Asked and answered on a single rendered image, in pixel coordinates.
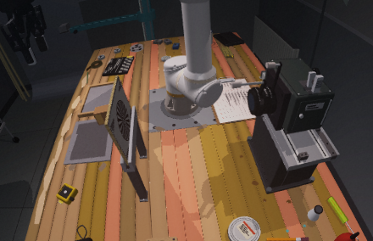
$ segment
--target black notebook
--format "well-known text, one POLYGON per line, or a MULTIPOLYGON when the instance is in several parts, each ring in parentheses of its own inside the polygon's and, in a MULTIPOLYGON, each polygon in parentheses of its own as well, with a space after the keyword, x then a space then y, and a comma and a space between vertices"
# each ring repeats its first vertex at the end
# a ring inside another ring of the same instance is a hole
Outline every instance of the black notebook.
POLYGON ((227 47, 244 43, 244 41, 240 37, 236 36, 232 32, 215 34, 214 38, 220 41, 222 44, 224 44, 227 47))
POLYGON ((106 66, 105 71, 103 72, 103 76, 117 76, 117 75, 125 75, 128 73, 129 69, 131 68, 131 63, 133 63, 133 56, 122 57, 117 59, 111 59, 106 66))

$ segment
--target dark floor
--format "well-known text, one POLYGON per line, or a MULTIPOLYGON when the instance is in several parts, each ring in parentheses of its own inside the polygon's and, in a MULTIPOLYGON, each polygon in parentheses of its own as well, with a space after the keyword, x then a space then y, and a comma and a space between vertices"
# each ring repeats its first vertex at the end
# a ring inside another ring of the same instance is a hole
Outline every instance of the dark floor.
POLYGON ((50 152, 73 93, 28 102, 17 97, 0 136, 0 240, 24 241, 50 152))

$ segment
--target wooden table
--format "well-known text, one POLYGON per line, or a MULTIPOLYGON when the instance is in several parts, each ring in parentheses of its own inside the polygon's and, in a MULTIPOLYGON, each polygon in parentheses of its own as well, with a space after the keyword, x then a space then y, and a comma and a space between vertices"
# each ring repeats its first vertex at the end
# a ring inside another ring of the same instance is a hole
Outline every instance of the wooden table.
MULTIPOLYGON (((84 225, 87 237, 94 241, 167 237, 179 241, 228 241, 231 221, 250 216, 260 225, 259 240, 309 237, 333 241, 348 229, 327 204, 330 196, 347 215, 351 228, 361 233, 359 240, 366 240, 325 163, 318 165, 313 183, 265 193, 247 144, 254 120, 148 133, 148 92, 165 87, 164 62, 160 58, 185 55, 184 37, 170 39, 179 42, 180 49, 146 41, 140 42, 144 49, 137 53, 130 52, 130 46, 136 43, 94 51, 88 66, 104 54, 103 66, 90 69, 87 84, 84 71, 75 90, 47 163, 25 240, 78 240, 81 237, 76 228, 84 225), (122 51, 115 54, 115 48, 122 51), (135 56, 135 60, 130 72, 120 79, 131 106, 138 109, 148 148, 147 159, 139 159, 136 154, 136 166, 149 191, 149 201, 144 203, 139 202, 130 179, 122 172, 115 146, 111 161, 63 165, 75 123, 93 118, 77 116, 90 86, 114 81, 114 76, 102 77, 106 63, 128 55, 135 56), (71 205, 59 204, 55 196, 64 183, 79 191, 71 205), (322 205, 324 213, 312 222, 307 213, 316 205, 322 205)), ((233 58, 226 58, 219 44, 212 45, 217 78, 259 78, 264 67, 247 45, 230 47, 233 58)))

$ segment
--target teal metal bar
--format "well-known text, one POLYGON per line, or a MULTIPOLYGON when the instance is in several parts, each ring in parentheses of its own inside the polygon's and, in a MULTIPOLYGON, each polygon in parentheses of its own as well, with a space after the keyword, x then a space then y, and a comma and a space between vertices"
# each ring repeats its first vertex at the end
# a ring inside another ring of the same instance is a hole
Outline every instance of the teal metal bar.
POLYGON ((91 23, 86 23, 84 25, 77 25, 70 27, 69 31, 71 33, 77 33, 79 31, 90 30, 107 25, 115 25, 119 23, 129 22, 137 20, 142 22, 142 29, 144 33, 144 39, 153 40, 154 39, 154 30, 153 30, 153 20, 156 18, 156 13, 154 9, 150 8, 149 0, 138 0, 140 5, 140 11, 136 14, 129 14, 125 16, 120 16, 116 18, 94 21, 91 23))

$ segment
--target dartboard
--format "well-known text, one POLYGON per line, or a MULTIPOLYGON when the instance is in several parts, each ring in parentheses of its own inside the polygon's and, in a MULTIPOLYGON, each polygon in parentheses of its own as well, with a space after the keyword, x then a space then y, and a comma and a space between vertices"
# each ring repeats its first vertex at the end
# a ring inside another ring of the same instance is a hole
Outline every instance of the dartboard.
POLYGON ((124 103, 119 100, 117 102, 117 122, 119 123, 121 134, 126 141, 129 140, 129 131, 131 128, 131 120, 129 117, 128 110, 126 109, 124 103))

